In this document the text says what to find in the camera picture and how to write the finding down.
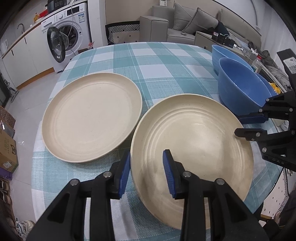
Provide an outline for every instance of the washing machine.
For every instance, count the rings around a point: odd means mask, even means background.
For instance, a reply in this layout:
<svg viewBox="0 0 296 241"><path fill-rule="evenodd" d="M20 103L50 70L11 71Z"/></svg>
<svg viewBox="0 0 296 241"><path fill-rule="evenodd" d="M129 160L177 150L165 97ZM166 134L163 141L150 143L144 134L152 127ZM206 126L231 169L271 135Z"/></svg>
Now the washing machine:
<svg viewBox="0 0 296 241"><path fill-rule="evenodd" d="M77 4L50 16L41 22L41 30L48 43L54 71L63 71L91 42L87 4Z"/></svg>

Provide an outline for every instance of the slipper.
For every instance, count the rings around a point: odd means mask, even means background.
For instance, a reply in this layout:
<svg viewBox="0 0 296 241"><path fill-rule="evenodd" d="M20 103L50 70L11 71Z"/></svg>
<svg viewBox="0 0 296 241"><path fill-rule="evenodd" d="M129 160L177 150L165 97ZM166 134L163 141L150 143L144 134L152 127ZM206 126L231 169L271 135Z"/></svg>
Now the slipper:
<svg viewBox="0 0 296 241"><path fill-rule="evenodd" d="M1 200L3 200L4 202L11 204L10 196L8 196L6 192L0 190L0 197L1 197Z"/></svg>
<svg viewBox="0 0 296 241"><path fill-rule="evenodd" d="M3 191L9 190L9 185L7 184L7 182L5 182L1 179L0 179L0 190L3 190Z"/></svg>

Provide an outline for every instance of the black box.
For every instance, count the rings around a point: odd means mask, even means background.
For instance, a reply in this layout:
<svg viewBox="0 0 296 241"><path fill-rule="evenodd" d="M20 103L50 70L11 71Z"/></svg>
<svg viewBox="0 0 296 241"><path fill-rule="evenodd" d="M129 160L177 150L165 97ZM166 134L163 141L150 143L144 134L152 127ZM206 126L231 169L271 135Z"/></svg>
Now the black box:
<svg viewBox="0 0 296 241"><path fill-rule="evenodd" d="M227 47L233 48L235 41L223 36L222 34L216 33L214 32L212 35L212 39L216 42L218 42L219 44L225 45Z"/></svg>

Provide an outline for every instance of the beige plate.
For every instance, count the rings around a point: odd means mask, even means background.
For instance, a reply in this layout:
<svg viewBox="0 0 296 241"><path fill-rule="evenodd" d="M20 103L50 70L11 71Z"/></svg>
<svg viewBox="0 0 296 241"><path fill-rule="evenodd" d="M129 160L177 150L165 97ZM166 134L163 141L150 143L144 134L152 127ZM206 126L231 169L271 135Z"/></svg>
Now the beige plate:
<svg viewBox="0 0 296 241"><path fill-rule="evenodd" d="M83 76L65 86L42 121L47 149L68 162L97 159L123 142L136 126L142 96L134 82L114 73Z"/></svg>
<svg viewBox="0 0 296 241"><path fill-rule="evenodd" d="M141 201L161 222L181 229L183 200L169 193L162 162L165 149L201 179L223 178L244 200L253 176L253 153L242 128L223 105L204 96L176 95L146 112L131 144L131 172ZM210 227L206 216L207 228Z"/></svg>

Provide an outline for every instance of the screw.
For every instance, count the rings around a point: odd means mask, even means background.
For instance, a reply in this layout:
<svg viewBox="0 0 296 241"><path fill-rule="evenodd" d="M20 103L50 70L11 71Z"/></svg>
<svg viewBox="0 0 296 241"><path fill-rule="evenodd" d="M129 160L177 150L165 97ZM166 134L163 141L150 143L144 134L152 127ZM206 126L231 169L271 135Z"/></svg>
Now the screw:
<svg viewBox="0 0 296 241"><path fill-rule="evenodd" d="M110 171L104 172L103 173L103 176L104 177L111 177L112 176L112 172L110 172Z"/></svg>
<svg viewBox="0 0 296 241"><path fill-rule="evenodd" d="M224 185L225 181L222 178L218 178L216 183L218 183L218 185Z"/></svg>
<svg viewBox="0 0 296 241"><path fill-rule="evenodd" d="M76 186L78 183L79 183L79 180L78 180L78 179L72 179L72 180L70 181L70 185L71 185L71 186Z"/></svg>
<svg viewBox="0 0 296 241"><path fill-rule="evenodd" d="M191 172L184 171L184 172L183 172L183 176L184 176L184 177L191 177Z"/></svg>

